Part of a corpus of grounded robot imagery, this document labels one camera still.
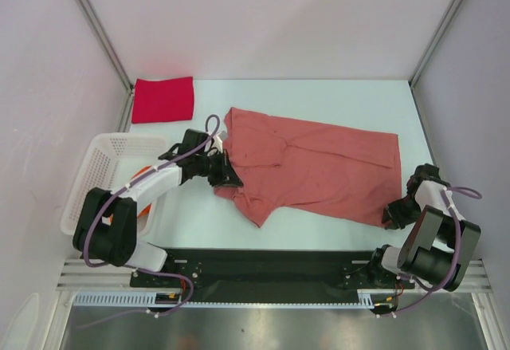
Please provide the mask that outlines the salmon pink t shirt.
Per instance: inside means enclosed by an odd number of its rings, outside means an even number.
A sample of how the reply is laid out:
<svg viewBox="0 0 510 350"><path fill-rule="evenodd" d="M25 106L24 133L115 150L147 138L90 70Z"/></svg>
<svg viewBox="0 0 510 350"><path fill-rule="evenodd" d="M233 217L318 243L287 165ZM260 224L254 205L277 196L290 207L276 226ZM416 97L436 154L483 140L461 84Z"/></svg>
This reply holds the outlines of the salmon pink t shirt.
<svg viewBox="0 0 510 350"><path fill-rule="evenodd" d="M398 136L231 108L223 144L242 187L219 187L261 227L280 207L387 227L402 196Z"/></svg>

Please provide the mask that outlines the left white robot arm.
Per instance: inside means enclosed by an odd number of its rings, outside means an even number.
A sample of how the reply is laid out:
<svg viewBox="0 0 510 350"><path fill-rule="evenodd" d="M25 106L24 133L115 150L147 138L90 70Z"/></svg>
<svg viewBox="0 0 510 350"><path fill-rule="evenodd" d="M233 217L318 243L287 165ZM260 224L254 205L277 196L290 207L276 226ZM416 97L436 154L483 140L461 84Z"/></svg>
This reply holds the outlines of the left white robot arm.
<svg viewBox="0 0 510 350"><path fill-rule="evenodd" d="M145 269L157 285L169 285L176 267L167 252L139 237L138 219L168 191L194 177L211 187L242 187L228 152L224 132L186 130L182 142L158 157L158 162L117 191L94 187L86 194L73 235L73 247L101 265Z"/></svg>

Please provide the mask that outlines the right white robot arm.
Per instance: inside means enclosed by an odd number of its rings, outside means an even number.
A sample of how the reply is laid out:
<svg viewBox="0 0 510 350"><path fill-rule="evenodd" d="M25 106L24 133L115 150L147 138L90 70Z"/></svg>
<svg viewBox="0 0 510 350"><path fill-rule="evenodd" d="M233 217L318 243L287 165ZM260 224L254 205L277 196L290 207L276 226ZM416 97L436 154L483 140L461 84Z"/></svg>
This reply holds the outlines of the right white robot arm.
<svg viewBox="0 0 510 350"><path fill-rule="evenodd" d="M461 284L481 237L481 228L458 210L457 193L480 200L468 187L455 187L431 164L416 167L406 184L406 195L383 210L389 230L412 229L402 246L384 245L374 251L367 267L369 281L388 286L395 278L414 281L428 292L454 291Z"/></svg>

